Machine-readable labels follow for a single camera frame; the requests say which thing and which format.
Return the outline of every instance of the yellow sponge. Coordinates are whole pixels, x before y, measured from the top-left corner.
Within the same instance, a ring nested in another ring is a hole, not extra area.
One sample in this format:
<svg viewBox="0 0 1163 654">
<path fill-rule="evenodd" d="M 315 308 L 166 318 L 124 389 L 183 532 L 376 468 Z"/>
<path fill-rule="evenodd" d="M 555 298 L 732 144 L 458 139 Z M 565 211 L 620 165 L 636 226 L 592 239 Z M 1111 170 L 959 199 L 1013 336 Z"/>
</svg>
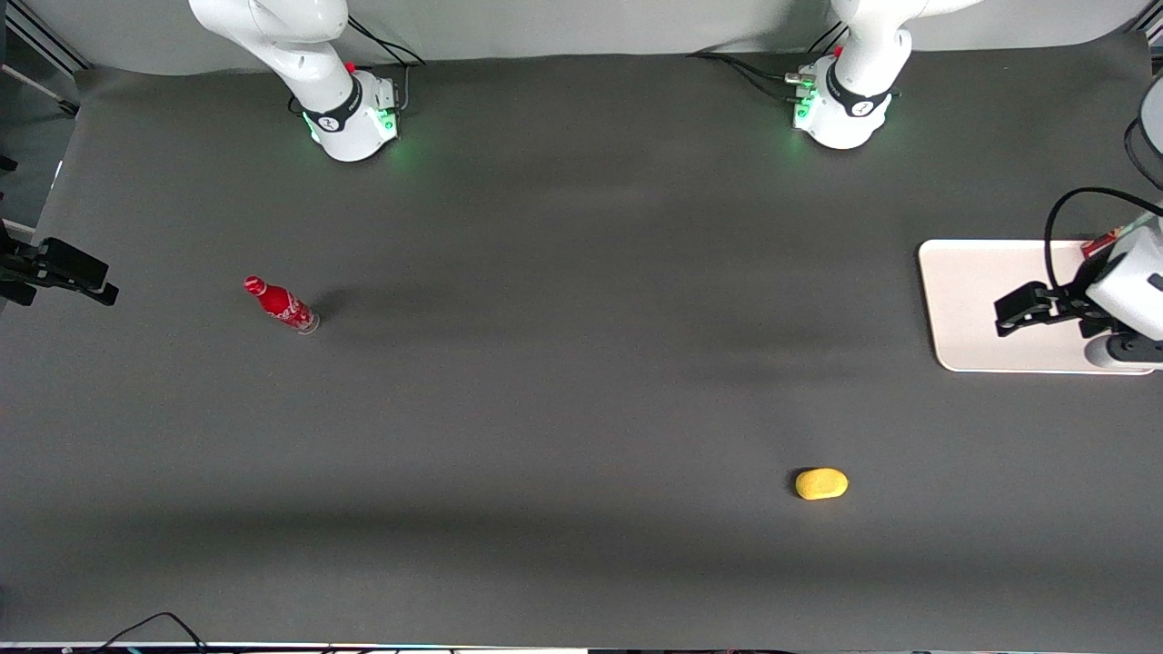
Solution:
<svg viewBox="0 0 1163 654">
<path fill-rule="evenodd" d="M 814 468 L 795 477 L 795 492 L 804 499 L 840 497 L 848 490 L 848 477 L 835 468 Z"/>
</svg>

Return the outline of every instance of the bottle cap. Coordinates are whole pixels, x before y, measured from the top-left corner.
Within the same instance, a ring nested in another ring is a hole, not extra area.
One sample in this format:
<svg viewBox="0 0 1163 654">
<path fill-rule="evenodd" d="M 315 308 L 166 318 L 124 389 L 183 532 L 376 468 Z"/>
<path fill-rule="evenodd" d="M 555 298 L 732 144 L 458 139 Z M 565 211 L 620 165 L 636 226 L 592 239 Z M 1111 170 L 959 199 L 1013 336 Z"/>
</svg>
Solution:
<svg viewBox="0 0 1163 654">
<path fill-rule="evenodd" d="M 263 282 L 254 275 L 247 277 L 247 280 L 242 283 L 242 286 L 247 289 L 247 292 L 251 296 L 261 296 L 266 292 L 266 282 Z"/>
</svg>

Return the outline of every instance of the black band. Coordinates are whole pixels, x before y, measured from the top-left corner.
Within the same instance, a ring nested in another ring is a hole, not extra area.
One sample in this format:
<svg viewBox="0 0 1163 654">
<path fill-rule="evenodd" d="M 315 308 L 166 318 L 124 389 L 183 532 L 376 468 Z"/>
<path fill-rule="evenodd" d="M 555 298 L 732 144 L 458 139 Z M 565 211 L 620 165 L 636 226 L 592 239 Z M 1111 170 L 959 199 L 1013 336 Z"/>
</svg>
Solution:
<svg viewBox="0 0 1163 654">
<path fill-rule="evenodd" d="M 317 125 L 323 131 L 338 131 L 347 125 L 348 119 L 359 109 L 361 102 L 363 102 L 363 84 L 352 77 L 351 94 L 342 105 L 329 112 L 311 112 L 305 108 L 302 113 L 307 114 L 311 122 Z"/>
<path fill-rule="evenodd" d="M 825 76 L 825 81 L 828 84 L 828 93 L 832 93 L 832 97 L 843 105 L 844 111 L 852 118 L 870 115 L 882 102 L 889 99 L 890 94 L 889 91 L 885 91 L 876 95 L 861 95 L 844 88 L 840 85 L 840 80 L 836 79 L 835 62 L 828 66 L 828 74 Z"/>
</svg>

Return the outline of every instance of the white tray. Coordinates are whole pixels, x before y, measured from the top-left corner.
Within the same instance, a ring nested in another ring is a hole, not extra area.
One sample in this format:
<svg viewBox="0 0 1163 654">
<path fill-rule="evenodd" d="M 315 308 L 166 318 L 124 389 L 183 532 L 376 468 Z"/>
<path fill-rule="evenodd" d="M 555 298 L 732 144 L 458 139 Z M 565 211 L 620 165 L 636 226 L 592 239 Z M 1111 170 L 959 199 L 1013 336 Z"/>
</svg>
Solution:
<svg viewBox="0 0 1163 654">
<path fill-rule="evenodd" d="M 1082 241 L 1051 243 L 1061 279 L 1083 262 Z M 994 300 L 1034 279 L 1046 282 L 1042 241 L 935 240 L 919 258 L 937 361 L 955 372 L 1147 375 L 1091 365 L 1075 320 L 1034 325 L 999 337 Z"/>
</svg>

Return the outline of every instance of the red coca-cola bottle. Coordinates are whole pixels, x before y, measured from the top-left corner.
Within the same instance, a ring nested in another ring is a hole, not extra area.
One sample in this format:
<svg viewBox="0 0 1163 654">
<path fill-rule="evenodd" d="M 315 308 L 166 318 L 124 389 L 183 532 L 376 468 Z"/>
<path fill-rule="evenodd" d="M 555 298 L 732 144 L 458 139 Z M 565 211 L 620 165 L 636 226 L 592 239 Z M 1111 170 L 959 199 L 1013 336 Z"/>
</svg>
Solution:
<svg viewBox="0 0 1163 654">
<path fill-rule="evenodd" d="M 271 318 L 298 329 L 300 334 L 311 334 L 319 327 L 319 315 L 283 286 L 273 286 L 255 276 L 247 277 L 242 285 L 258 298 L 258 304 Z"/>
</svg>

